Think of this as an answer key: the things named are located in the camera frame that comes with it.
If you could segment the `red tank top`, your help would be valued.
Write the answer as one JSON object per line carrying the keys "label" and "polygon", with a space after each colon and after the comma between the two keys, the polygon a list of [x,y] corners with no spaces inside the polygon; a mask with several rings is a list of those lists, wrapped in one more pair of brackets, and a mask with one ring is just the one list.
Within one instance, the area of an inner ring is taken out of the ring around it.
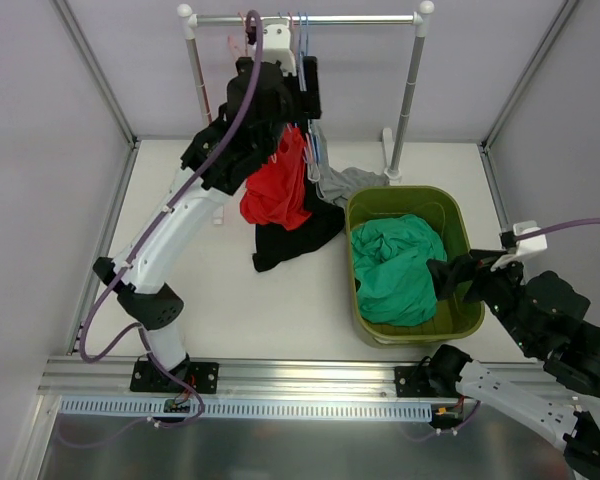
{"label": "red tank top", "polygon": [[274,156],[246,180],[240,212],[250,224],[275,224],[296,230],[311,216],[305,208],[305,140],[297,127],[287,128]]}

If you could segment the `green tank top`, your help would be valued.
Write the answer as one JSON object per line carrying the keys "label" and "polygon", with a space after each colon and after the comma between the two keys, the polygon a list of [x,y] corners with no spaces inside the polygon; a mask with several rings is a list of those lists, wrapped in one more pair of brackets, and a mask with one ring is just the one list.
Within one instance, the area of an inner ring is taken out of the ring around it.
{"label": "green tank top", "polygon": [[437,311],[427,262],[446,261],[440,236],[422,218],[407,214],[369,220],[350,237],[360,315],[372,324],[414,327]]}

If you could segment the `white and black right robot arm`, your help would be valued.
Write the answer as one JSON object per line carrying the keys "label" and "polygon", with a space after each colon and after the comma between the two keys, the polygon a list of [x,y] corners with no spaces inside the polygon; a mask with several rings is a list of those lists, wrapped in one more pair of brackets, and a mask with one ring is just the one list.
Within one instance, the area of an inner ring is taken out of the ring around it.
{"label": "white and black right robot arm", "polygon": [[576,473],[600,479],[600,327],[586,321],[589,300],[553,271],[530,280],[523,265],[497,265],[503,252],[471,250],[452,261],[429,260],[434,291],[443,300],[461,284],[467,303],[482,302],[527,358],[579,399],[559,406],[496,376],[469,354],[440,346],[425,368],[436,395],[470,397],[541,436]]}

